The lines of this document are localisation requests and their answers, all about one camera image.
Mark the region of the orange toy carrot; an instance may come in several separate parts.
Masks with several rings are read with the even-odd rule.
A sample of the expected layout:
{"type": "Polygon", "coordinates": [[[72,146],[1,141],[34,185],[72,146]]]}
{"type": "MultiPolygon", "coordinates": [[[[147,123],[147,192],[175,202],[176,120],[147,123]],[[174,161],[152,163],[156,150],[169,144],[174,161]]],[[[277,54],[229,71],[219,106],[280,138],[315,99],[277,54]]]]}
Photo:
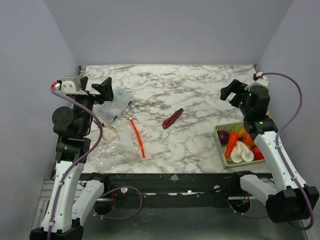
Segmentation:
{"type": "Polygon", "coordinates": [[[237,145],[237,141],[239,139],[238,132],[233,131],[229,134],[229,140],[226,145],[224,157],[227,159],[230,157],[234,147],[237,145]]]}

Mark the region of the clear zip top bag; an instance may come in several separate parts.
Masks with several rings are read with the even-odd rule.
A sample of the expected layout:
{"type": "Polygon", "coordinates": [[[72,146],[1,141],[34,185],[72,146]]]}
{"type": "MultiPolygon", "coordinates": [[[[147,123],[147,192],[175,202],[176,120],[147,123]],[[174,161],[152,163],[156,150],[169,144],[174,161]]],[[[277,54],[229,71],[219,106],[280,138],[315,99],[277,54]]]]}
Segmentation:
{"type": "Polygon", "coordinates": [[[103,123],[99,145],[87,157],[85,173],[141,173],[143,161],[139,141],[131,121],[121,117],[103,123]]]}

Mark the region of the yellow toy bell pepper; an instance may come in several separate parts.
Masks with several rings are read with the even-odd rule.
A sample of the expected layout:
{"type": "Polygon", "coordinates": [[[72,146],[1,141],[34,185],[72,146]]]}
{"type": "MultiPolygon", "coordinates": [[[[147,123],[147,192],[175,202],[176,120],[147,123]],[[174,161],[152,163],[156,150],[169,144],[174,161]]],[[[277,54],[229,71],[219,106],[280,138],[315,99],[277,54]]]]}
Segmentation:
{"type": "Polygon", "coordinates": [[[244,136],[244,134],[246,133],[246,130],[244,127],[241,127],[237,133],[238,133],[238,137],[242,138],[244,136]]]}

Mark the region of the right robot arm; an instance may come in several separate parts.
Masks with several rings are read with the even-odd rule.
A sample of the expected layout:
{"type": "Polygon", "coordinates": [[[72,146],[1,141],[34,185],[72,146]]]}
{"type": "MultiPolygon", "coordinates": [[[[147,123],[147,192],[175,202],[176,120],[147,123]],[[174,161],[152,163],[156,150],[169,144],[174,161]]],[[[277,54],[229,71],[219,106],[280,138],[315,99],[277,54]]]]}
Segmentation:
{"type": "Polygon", "coordinates": [[[278,128],[267,115],[270,102],[268,85],[262,79],[251,85],[234,79],[220,90],[220,99],[225,101],[231,93],[235,95],[230,104],[242,112],[244,128],[261,151],[274,186],[246,171],[236,174],[238,179],[230,183],[230,191],[236,196],[245,192],[251,194],[265,206],[274,223],[312,221],[320,194],[315,186],[308,186],[296,171],[280,141],[278,128]]]}

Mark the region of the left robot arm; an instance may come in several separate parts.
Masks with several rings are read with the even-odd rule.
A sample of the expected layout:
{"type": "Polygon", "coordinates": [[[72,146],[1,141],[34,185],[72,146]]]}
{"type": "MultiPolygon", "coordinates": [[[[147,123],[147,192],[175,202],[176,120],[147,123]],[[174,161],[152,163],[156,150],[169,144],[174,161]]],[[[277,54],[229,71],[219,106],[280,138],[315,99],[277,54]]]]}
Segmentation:
{"type": "Polygon", "coordinates": [[[52,114],[55,147],[54,184],[48,207],[39,227],[30,232],[31,240],[80,240],[84,223],[98,197],[110,194],[108,178],[93,173],[83,192],[76,191],[88,155],[103,138],[103,125],[93,112],[95,104],[114,99],[112,78],[93,83],[95,93],[87,90],[88,77],[63,77],[55,81],[50,91],[72,104],[62,106],[52,114]]]}

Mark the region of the beige plastic basket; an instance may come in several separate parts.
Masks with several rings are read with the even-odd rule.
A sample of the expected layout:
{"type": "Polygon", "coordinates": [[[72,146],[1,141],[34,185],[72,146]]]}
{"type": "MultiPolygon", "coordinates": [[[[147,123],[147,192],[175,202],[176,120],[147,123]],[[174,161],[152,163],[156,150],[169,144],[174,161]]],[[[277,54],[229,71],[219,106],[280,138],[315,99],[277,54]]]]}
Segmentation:
{"type": "Polygon", "coordinates": [[[250,139],[243,122],[215,126],[214,139],[225,168],[254,165],[266,161],[259,148],[250,139]]]}

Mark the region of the orange toy pumpkin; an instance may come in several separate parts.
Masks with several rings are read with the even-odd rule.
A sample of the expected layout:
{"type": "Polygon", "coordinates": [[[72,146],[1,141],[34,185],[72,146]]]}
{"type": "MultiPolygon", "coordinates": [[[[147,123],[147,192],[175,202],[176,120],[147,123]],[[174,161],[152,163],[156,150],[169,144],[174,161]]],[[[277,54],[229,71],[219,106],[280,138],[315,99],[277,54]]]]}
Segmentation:
{"type": "Polygon", "coordinates": [[[244,135],[242,136],[242,141],[247,146],[250,146],[250,147],[255,147],[256,146],[255,142],[251,139],[250,135],[247,132],[244,133],[244,135]]]}

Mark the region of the white toy garlic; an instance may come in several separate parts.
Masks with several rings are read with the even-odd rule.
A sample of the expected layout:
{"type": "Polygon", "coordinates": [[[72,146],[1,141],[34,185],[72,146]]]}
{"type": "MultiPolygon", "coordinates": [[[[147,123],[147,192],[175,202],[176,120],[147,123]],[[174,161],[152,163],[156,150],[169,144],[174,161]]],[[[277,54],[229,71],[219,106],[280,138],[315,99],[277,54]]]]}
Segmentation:
{"type": "Polygon", "coordinates": [[[242,162],[249,163],[252,162],[254,158],[253,152],[241,141],[237,141],[230,154],[230,159],[235,164],[242,162]]]}

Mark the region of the red toy pepper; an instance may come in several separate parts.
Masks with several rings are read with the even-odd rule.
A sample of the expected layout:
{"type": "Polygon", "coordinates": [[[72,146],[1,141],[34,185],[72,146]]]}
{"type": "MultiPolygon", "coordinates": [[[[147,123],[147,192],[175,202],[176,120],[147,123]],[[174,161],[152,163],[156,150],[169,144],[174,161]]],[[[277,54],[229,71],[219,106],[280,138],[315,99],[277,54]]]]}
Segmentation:
{"type": "Polygon", "coordinates": [[[254,156],[254,160],[255,161],[259,161],[259,160],[264,160],[264,156],[262,154],[262,152],[260,151],[260,149],[255,146],[251,149],[252,153],[253,153],[253,156],[254,156]]]}

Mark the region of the red black utility knife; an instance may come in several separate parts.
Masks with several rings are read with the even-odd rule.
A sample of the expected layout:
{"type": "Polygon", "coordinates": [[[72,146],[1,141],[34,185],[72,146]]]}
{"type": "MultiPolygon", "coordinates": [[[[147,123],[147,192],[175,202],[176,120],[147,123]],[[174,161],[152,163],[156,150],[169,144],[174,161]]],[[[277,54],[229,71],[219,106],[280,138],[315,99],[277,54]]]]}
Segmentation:
{"type": "Polygon", "coordinates": [[[180,108],[177,111],[175,111],[173,115],[171,115],[169,118],[163,121],[162,128],[167,129],[168,127],[170,127],[178,119],[178,117],[183,113],[183,111],[184,111],[183,108],[180,108]]]}

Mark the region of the black mounting rail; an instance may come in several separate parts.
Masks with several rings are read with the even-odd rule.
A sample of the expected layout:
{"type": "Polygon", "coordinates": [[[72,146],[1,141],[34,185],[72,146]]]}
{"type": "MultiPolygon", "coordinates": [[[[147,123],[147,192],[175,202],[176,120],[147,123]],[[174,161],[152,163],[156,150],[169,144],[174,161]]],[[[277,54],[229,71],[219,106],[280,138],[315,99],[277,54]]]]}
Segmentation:
{"type": "Polygon", "coordinates": [[[237,173],[83,173],[80,181],[102,180],[105,193],[102,207],[144,208],[227,208],[229,199],[241,200],[245,191],[237,173]]]}

